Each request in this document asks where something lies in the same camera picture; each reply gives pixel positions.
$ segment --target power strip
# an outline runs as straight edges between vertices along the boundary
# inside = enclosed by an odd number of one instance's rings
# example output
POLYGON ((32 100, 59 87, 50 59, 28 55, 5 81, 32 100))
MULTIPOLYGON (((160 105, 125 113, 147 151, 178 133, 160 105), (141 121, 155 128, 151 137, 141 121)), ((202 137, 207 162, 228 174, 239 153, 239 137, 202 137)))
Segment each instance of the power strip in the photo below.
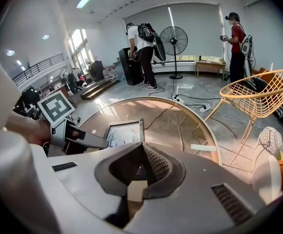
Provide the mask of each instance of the power strip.
POLYGON ((203 105, 205 105, 206 108, 205 108, 205 109, 204 109, 203 107, 202 107, 202 108, 199 108, 199 109, 198 109, 198 112, 199 112, 199 113, 204 113, 204 112, 206 112, 206 111, 208 111, 208 110, 211 109, 211 105, 210 105, 209 103, 203 103, 203 105))
POLYGON ((172 100, 174 100, 174 101, 176 101, 176 102, 178 102, 178 103, 180 103, 180 104, 184 104, 185 103, 185 101, 183 101, 181 98, 179 98, 178 96, 173 96, 172 97, 172 100))

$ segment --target glass tabletop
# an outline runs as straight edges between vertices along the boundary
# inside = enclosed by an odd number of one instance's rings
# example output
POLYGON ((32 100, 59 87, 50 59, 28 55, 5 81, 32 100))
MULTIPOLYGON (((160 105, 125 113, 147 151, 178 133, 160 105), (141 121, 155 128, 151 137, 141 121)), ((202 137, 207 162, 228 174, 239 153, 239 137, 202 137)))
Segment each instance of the glass tabletop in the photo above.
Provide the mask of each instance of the glass tabletop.
POLYGON ((109 147, 151 142, 222 164, 217 142, 205 121, 169 99, 136 97, 118 101, 96 112, 81 128, 107 139, 109 147))

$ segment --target fan base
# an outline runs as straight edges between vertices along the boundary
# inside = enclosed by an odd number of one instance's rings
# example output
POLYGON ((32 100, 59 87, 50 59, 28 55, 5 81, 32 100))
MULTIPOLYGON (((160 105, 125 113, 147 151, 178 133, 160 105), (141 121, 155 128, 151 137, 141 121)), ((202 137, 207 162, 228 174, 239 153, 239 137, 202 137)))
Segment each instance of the fan base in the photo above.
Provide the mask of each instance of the fan base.
POLYGON ((182 79, 182 75, 173 74, 173 75, 170 75, 170 78, 171 78, 171 79, 182 79))

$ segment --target floor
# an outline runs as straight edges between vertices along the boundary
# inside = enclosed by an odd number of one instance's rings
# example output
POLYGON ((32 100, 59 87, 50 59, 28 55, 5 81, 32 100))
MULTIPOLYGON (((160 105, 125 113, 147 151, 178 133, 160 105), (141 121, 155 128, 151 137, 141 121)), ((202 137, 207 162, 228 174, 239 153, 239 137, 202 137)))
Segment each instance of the floor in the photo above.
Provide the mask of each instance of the floor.
MULTIPOLYGON (((170 98, 171 93, 173 92, 173 80, 169 78, 168 75, 156 75, 157 84, 165 89, 165 92, 155 93, 152 96, 170 98)), ((175 94, 182 94, 190 97, 196 98, 220 98, 219 91, 227 84, 227 81, 221 80, 221 76, 202 76, 200 75, 197 78, 194 75, 184 75, 183 79, 175 80, 175 94)), ((144 86, 136 85, 130 86, 126 81, 122 81, 108 91, 101 94, 94 101, 82 101, 78 104, 77 109, 73 113, 74 117, 81 117, 81 124, 86 121, 90 116, 101 108, 117 102, 122 99, 139 97, 139 96, 148 96, 149 91, 144 86)), ((184 96, 181 96, 185 104, 192 104, 193 102, 204 102, 211 105, 211 109, 205 113, 199 113, 203 119, 205 119, 220 101, 220 99, 191 99, 184 96)), ((218 112, 229 115, 235 119, 248 123, 248 116, 243 112, 235 109, 234 107, 224 104, 222 105, 218 112)), ((245 131, 246 125, 235 121, 224 115, 215 113, 213 118, 223 122, 227 125, 232 131, 230 131, 226 126, 209 119, 207 124, 210 126, 213 131, 217 142, 220 146, 220 152, 222 157, 223 167, 229 170, 234 175, 238 176, 240 179, 247 183, 251 183, 252 179, 252 165, 251 157, 253 146, 255 145, 258 136, 263 128, 271 126, 280 132, 283 136, 283 126, 281 123, 273 116, 269 116, 264 119, 258 119, 255 122, 257 128, 253 128, 250 134, 248 141, 240 152, 240 155, 236 157, 238 150, 241 147, 241 144, 236 139, 235 135, 241 139, 245 131)))

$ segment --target yellow wire chair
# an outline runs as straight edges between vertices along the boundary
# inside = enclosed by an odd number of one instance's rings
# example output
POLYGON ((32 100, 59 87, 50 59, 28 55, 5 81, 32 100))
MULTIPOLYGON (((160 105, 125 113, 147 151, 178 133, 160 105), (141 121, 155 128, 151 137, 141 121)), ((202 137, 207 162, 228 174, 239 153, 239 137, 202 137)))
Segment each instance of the yellow wire chair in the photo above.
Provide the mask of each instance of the yellow wire chair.
POLYGON ((205 121, 216 112, 223 102, 238 108, 250 117, 247 128, 240 140, 240 143, 243 143, 243 145, 233 161, 229 164, 231 165, 245 145, 255 120, 257 118, 268 117, 283 104, 283 70, 263 72, 238 80, 223 87, 220 90, 220 95, 222 96, 220 103, 214 108, 205 121), (261 78, 271 74, 274 75, 274 77, 260 93, 240 85, 241 81, 251 80, 254 77, 261 78))

